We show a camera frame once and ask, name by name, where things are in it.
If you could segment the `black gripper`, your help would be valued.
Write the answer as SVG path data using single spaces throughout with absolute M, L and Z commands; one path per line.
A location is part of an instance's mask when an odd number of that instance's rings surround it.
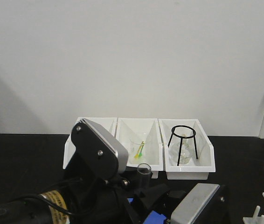
M 137 213 L 172 214 L 186 196 L 184 190 L 174 190 L 163 183 L 136 190 L 130 204 L 120 186 L 122 177 L 114 155 L 74 153 L 63 177 L 74 224 L 135 224 Z

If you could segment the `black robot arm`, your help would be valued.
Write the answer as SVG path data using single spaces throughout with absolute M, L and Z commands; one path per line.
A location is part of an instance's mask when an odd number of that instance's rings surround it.
M 47 192 L 0 204 L 0 224 L 141 224 L 152 212 L 169 219 L 186 193 L 149 186 L 151 175 L 148 168 L 119 173 L 113 155 L 74 154 L 64 180 Z

